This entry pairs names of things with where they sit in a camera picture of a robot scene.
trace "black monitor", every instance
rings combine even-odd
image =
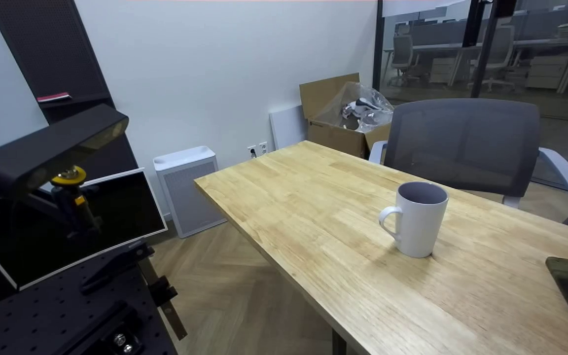
[[[0,268],[19,290],[61,270],[165,231],[142,170],[90,179],[84,195],[100,235],[67,239],[67,225],[23,203],[0,213]]]

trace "mug handle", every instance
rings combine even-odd
[[[398,239],[398,235],[390,229],[386,229],[384,221],[390,217],[390,215],[402,215],[402,209],[398,205],[388,205],[384,207],[380,213],[378,213],[378,225],[394,239]]]

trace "glass wall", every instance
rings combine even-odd
[[[542,146],[568,158],[568,0],[516,0],[497,20],[485,75],[473,83],[489,8],[477,43],[463,47],[471,0],[384,0],[384,43],[378,89],[390,103],[481,97],[534,103],[542,114]],[[558,185],[544,168],[536,179]]]

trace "chair backrest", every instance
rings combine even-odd
[[[538,108],[489,99],[394,106],[384,164],[459,189],[520,197],[538,156]]]
[[[493,47],[489,49],[487,65],[507,65],[512,57],[514,26],[497,26]]]
[[[412,51],[412,39],[410,35],[396,35],[394,37],[394,55],[392,55],[392,67],[404,69],[412,63],[414,51]]]

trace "table leg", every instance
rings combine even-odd
[[[347,343],[335,329],[331,329],[331,353],[333,355],[345,355],[347,353]]]

